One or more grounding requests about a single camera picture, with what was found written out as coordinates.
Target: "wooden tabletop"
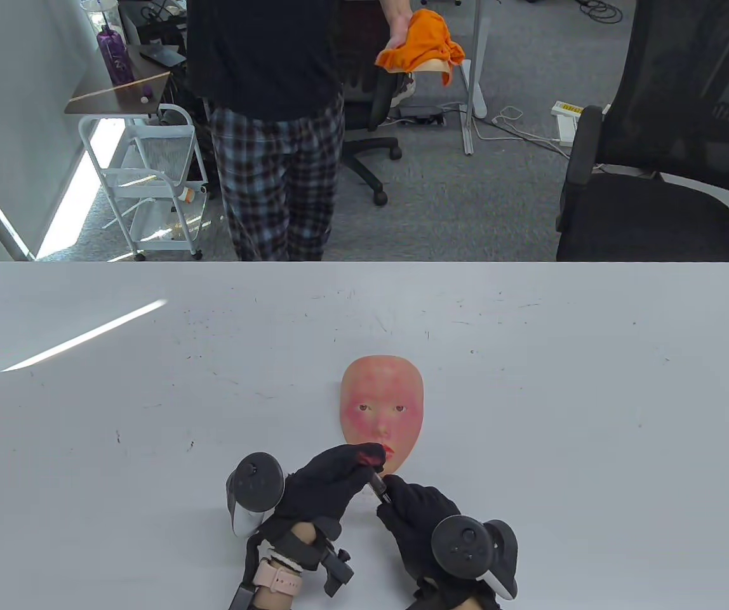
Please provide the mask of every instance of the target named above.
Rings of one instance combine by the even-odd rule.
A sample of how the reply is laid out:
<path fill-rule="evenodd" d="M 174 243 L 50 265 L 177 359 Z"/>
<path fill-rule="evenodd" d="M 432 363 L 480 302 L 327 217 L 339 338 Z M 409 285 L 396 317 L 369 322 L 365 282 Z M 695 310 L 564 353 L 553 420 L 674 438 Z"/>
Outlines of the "wooden tabletop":
<path fill-rule="evenodd" d="M 142 48 L 138 44 L 127 46 L 136 81 L 119 86 L 112 83 L 100 50 L 94 50 L 85 76 L 74 90 L 65 107 L 65 113 L 124 116 L 156 112 L 164 87 L 167 87 L 170 71 L 139 55 Z M 169 49 L 178 50 L 176 46 L 169 46 Z M 144 85 L 150 85 L 153 91 L 153 97 L 147 104 L 142 104 L 141 101 Z"/>

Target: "watch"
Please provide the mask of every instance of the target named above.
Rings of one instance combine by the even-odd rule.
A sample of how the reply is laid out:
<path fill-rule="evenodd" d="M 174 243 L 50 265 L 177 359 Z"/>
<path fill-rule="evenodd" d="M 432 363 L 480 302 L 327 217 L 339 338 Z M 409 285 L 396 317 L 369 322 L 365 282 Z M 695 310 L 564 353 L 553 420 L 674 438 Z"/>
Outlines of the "watch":
<path fill-rule="evenodd" d="M 289 572 L 285 567 L 274 567 L 268 560 L 260 561 L 257 572 L 251 581 L 255 586 L 264 586 L 272 593 L 285 593 L 296 597 L 303 586 L 303 579 Z"/>

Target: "chair backrest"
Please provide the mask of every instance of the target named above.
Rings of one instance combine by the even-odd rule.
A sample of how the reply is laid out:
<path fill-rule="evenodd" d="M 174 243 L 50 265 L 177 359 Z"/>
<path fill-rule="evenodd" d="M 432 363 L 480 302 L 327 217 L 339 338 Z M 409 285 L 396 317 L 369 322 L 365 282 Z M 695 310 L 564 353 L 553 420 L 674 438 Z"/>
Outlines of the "chair backrest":
<path fill-rule="evenodd" d="M 390 26 L 378 0 L 338 2 L 335 53 L 350 130 L 375 130 L 390 111 L 399 76 L 376 66 L 390 41 Z"/>
<path fill-rule="evenodd" d="M 637 0 L 597 160 L 729 190 L 729 0 Z"/>

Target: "mannequin head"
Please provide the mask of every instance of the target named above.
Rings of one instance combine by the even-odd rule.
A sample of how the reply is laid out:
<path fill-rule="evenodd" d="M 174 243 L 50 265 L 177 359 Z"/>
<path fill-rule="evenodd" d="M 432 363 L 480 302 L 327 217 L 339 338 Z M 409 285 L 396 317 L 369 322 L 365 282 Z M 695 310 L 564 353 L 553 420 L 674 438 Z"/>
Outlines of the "mannequin head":
<path fill-rule="evenodd" d="M 424 420 L 424 383 L 418 369 L 397 356 L 359 358 L 342 377 L 339 416 L 346 442 L 384 445 L 382 476 L 393 474 L 413 450 Z"/>

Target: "black glove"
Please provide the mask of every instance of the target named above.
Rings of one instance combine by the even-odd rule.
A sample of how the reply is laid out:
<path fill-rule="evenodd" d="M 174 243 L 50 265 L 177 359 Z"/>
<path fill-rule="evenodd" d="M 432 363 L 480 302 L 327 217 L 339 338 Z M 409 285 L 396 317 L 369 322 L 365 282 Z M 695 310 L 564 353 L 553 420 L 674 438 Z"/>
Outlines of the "black glove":
<path fill-rule="evenodd" d="M 373 476 L 381 473 L 387 456 L 377 442 L 339 445 L 323 451 L 303 468 L 286 478 L 280 504 L 258 529 L 274 544 L 295 523 L 318 517 L 342 519 L 350 500 Z"/>
<path fill-rule="evenodd" d="M 434 487 L 406 483 L 401 477 L 384 477 L 392 503 L 383 503 L 376 511 L 379 519 L 396 538 L 405 569 L 418 586 L 416 598 L 429 595 L 431 578 L 443 607 L 451 610 L 470 597 L 481 606 L 497 607 L 495 593 L 483 581 L 464 580 L 445 572 L 432 554 L 432 532 L 446 517 L 460 515 L 458 506 Z"/>

